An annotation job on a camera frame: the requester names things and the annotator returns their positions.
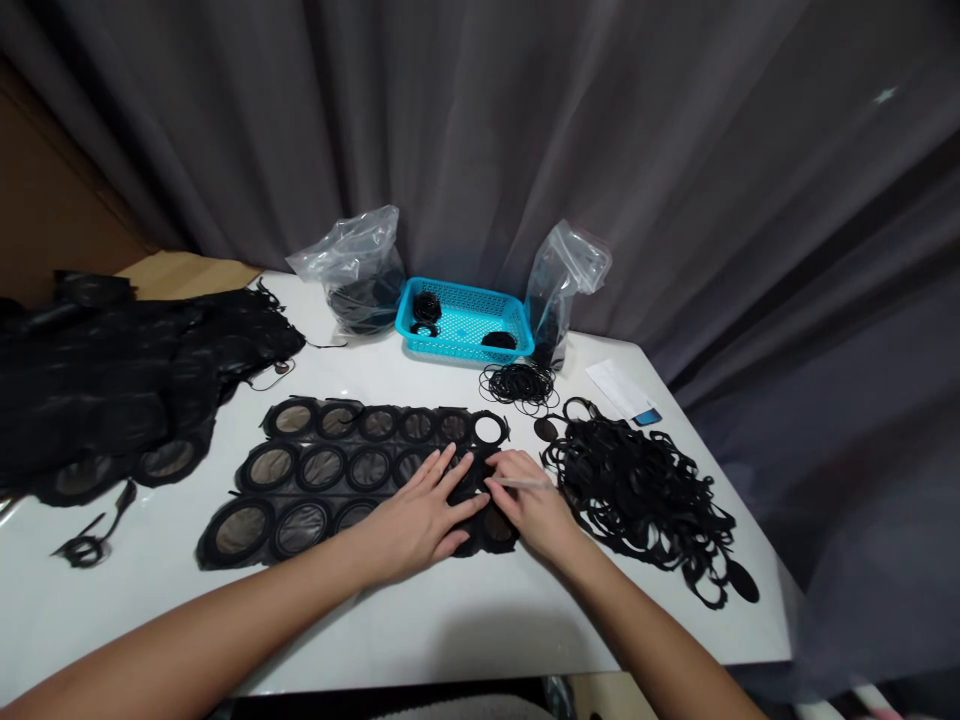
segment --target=human hand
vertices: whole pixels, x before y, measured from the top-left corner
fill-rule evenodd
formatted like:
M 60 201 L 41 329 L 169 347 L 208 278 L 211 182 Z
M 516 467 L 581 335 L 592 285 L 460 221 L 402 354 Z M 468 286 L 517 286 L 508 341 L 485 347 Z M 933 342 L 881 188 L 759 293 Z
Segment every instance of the human hand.
M 496 467 L 493 477 L 486 480 L 493 501 L 537 553 L 556 565 L 588 539 L 553 482 L 526 452 L 504 450 L 491 455 L 487 464 Z M 497 478 L 525 482 L 523 487 L 511 488 L 515 493 L 511 494 Z
M 450 443 L 435 450 L 410 481 L 362 522 L 344 533 L 366 574 L 366 584 L 382 585 L 415 575 L 450 557 L 470 534 L 450 529 L 479 512 L 490 500 L 481 493 L 450 507 L 447 498 L 473 463 L 473 453 L 446 475 L 456 452 Z

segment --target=curtain fold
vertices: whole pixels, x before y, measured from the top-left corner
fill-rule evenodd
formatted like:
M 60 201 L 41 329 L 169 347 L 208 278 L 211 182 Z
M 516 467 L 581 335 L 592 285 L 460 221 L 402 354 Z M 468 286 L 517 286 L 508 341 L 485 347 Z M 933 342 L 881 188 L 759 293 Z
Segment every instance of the curtain fold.
M 166 246 L 287 269 L 389 202 L 411 275 L 522 295 L 560 218 L 603 238 L 575 327 L 644 348 L 808 594 L 796 662 L 744 681 L 801 697 L 960 661 L 960 582 L 931 560 L 960 541 L 954 5 L 10 0 L 0 20 Z

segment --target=blue plastic basket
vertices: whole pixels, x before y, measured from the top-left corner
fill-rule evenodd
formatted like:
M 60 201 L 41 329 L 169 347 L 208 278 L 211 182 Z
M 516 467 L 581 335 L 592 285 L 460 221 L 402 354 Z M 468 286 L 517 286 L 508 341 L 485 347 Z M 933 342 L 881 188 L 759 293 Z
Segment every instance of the blue plastic basket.
M 416 322 L 413 299 L 420 292 L 432 292 L 440 300 L 443 314 L 437 321 L 440 334 L 430 337 L 426 328 L 422 335 L 410 332 Z M 481 290 L 467 285 L 445 283 L 427 278 L 410 278 L 397 312 L 397 332 L 407 339 L 411 352 L 444 355 L 482 364 L 509 365 L 533 352 L 533 336 L 523 303 L 510 295 Z M 517 349 L 481 345 L 484 335 L 495 330 L 517 338 Z

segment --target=human arm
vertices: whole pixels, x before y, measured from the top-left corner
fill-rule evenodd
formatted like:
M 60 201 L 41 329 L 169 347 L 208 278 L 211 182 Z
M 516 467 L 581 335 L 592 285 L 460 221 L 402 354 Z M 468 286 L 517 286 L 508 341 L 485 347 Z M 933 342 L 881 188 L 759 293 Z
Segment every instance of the human arm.
M 487 462 L 496 467 L 487 480 L 494 502 L 586 605 L 660 720 L 765 717 L 723 666 L 580 529 L 533 458 L 507 450 Z M 498 478 L 521 479 L 525 487 L 511 494 Z M 531 480 L 541 487 L 527 487 Z
M 446 475 L 435 452 L 363 522 L 280 565 L 174 608 L 81 658 L 3 711 L 4 718 L 197 718 L 313 623 L 365 588 L 449 557 L 468 535 L 451 528 L 486 505 L 450 492 L 473 461 Z M 269 607 L 270 612 L 263 612 Z

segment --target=forearm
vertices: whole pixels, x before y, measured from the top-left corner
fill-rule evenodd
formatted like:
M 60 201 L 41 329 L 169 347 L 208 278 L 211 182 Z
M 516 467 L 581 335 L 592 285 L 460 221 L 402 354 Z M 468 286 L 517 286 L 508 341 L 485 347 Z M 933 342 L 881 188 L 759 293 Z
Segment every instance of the forearm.
M 586 536 L 557 567 L 661 720 L 764 717 L 723 666 Z
M 350 533 L 181 605 L 78 660 L 10 717 L 195 718 L 367 579 Z

